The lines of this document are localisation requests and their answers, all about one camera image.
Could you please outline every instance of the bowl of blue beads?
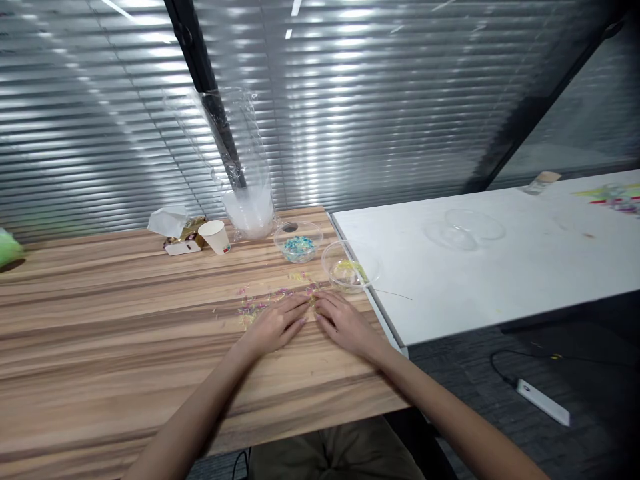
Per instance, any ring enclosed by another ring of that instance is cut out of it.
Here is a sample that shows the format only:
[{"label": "bowl of blue beads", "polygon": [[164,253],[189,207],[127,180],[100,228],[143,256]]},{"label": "bowl of blue beads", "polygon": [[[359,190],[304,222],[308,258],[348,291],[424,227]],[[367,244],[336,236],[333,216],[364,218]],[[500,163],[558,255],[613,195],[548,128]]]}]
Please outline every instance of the bowl of blue beads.
[{"label": "bowl of blue beads", "polygon": [[316,224],[290,221],[276,230],[273,242],[288,261],[305,263],[315,257],[322,238],[322,230]]}]

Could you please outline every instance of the person's left hand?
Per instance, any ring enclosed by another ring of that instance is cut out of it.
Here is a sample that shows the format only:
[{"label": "person's left hand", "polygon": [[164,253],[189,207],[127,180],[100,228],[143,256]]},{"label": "person's left hand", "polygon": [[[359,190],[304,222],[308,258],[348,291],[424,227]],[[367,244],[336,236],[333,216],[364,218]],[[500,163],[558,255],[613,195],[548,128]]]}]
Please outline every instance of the person's left hand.
[{"label": "person's left hand", "polygon": [[305,324],[309,297],[293,295],[272,303],[238,340],[256,358],[288,344]]}]

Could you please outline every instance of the plastic bag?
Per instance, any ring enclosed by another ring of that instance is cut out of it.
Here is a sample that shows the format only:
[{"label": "plastic bag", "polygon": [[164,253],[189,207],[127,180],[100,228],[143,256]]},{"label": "plastic bag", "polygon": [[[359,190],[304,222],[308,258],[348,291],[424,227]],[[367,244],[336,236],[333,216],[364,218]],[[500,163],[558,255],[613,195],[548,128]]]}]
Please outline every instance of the plastic bag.
[{"label": "plastic bag", "polygon": [[[264,238],[277,224],[267,153],[255,120],[256,98],[257,94],[240,88],[207,93],[192,90],[189,95],[171,99],[165,96],[165,105],[174,112],[215,182],[219,200],[235,228],[234,241]],[[194,135],[193,128],[186,125],[180,115],[185,109],[197,109],[206,120],[222,165],[207,152],[210,145],[204,142],[210,143],[210,138]]]}]

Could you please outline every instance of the horizontal blinds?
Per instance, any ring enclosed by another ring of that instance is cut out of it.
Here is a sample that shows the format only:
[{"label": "horizontal blinds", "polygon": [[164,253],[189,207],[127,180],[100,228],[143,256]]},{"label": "horizontal blinds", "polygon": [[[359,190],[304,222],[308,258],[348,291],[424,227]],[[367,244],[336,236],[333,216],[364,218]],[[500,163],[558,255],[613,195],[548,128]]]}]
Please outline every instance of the horizontal blinds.
[{"label": "horizontal blinds", "polygon": [[279,209],[461,193],[549,62],[606,18],[578,0],[292,3],[195,2],[219,84],[259,94]]},{"label": "horizontal blinds", "polygon": [[525,185],[544,170],[564,178],[640,168],[637,17],[605,40],[491,184]]},{"label": "horizontal blinds", "polygon": [[[165,205],[221,216],[187,136],[220,160],[194,108],[163,2],[0,2],[0,226],[29,242],[144,228]],[[182,126],[189,135],[185,135]]]}]

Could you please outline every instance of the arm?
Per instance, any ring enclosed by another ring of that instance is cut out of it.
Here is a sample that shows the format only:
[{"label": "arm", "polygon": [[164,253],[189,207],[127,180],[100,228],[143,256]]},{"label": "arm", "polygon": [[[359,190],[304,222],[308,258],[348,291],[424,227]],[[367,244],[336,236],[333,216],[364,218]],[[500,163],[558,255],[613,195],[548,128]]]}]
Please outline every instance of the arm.
[{"label": "arm", "polygon": [[260,357],[284,347],[300,331],[308,300],[305,295],[294,295],[264,310],[160,428],[123,479],[184,479],[240,378]]},{"label": "arm", "polygon": [[327,291],[315,296],[317,320],[328,336],[380,368],[424,412],[474,475],[482,480],[548,479],[506,436],[394,350],[344,298]]}]

